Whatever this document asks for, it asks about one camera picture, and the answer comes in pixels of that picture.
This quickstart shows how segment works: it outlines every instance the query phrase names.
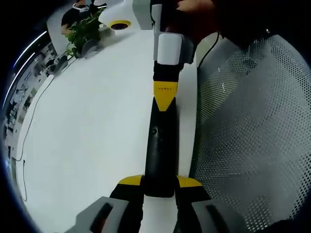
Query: white tabletop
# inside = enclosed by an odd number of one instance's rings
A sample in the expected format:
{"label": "white tabletop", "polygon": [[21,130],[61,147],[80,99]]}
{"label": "white tabletop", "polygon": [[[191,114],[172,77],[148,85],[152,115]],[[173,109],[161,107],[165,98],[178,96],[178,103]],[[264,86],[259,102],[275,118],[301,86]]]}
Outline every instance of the white tabletop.
{"label": "white tabletop", "polygon": [[[21,155],[34,104],[51,82],[43,83],[22,125]],[[193,150],[197,80],[196,62],[180,73],[179,174],[187,176]],[[56,77],[42,95],[23,159],[27,209],[45,233],[62,233],[76,215],[116,184],[145,169],[153,101],[153,32],[122,37],[94,57],[79,59]],[[22,163],[17,164],[22,195]],[[145,198],[141,232],[173,232],[174,198]]]}

